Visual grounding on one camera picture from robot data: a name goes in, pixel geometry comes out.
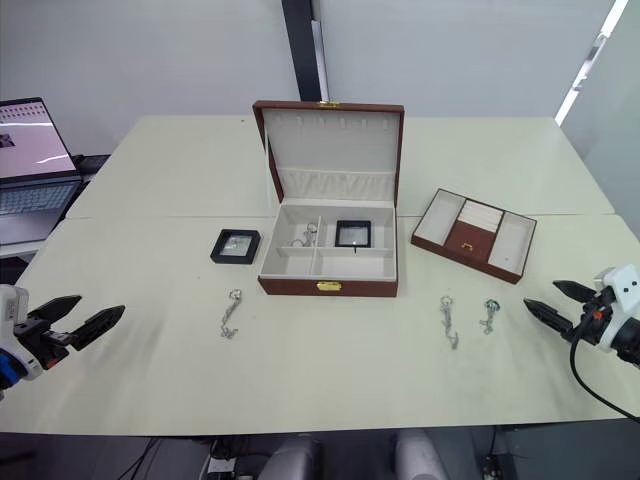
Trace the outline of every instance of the white velvet lining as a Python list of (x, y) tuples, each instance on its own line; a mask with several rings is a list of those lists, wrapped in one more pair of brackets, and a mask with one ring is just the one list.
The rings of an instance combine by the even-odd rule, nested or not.
[(416, 235), (438, 245), (444, 245), (464, 200), (465, 198), (460, 195), (439, 190), (418, 225)]
[[(463, 212), (466, 223), (495, 232), (500, 221), (497, 213), (502, 216), (503, 211), (472, 201), (465, 203), (464, 200), (464, 197), (459, 195), (444, 190), (438, 191), (415, 234), (438, 245), (444, 245), (455, 221), (462, 220)], [(522, 275), (534, 228), (534, 220), (504, 212), (489, 256), (489, 264)]]
[(535, 222), (530, 218), (505, 212), (489, 263), (522, 275), (534, 227)]
[(285, 197), (393, 200), (400, 114), (264, 109)]
[[(334, 247), (338, 220), (370, 220), (372, 248)], [(316, 245), (291, 246), (309, 223), (318, 225)], [(261, 278), (395, 281), (395, 209), (350, 205), (280, 206)]]
[(395, 172), (333, 172), (278, 168), (287, 198), (339, 200), (393, 199)]

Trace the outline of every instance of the ring display box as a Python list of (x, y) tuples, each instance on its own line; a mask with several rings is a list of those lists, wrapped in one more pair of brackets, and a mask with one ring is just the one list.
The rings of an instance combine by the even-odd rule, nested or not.
[(280, 200), (264, 290), (395, 297), (404, 108), (259, 101), (253, 110)]
[(536, 221), (439, 189), (411, 243), (509, 283), (524, 274)]

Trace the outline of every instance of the laptop screen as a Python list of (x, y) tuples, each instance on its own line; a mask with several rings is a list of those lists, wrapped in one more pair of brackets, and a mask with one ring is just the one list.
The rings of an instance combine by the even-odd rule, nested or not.
[(40, 99), (0, 104), (0, 180), (75, 171)]

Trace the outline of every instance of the jewelry tray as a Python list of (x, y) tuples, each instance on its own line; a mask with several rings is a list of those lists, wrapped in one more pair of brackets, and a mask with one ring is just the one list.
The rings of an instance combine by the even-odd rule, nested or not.
[[(404, 109), (254, 105), (280, 207), (258, 281), (273, 295), (396, 296)], [(336, 247), (338, 221), (370, 221), (370, 247)], [(315, 242), (301, 246), (309, 224)]]
[(518, 283), (536, 221), (439, 189), (411, 243), (509, 283)]

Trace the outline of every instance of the jewelry box lid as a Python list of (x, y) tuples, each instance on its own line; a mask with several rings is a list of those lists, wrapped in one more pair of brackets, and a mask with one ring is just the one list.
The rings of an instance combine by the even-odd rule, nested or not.
[(261, 100), (253, 112), (280, 202), (287, 197), (397, 205), (402, 105)]

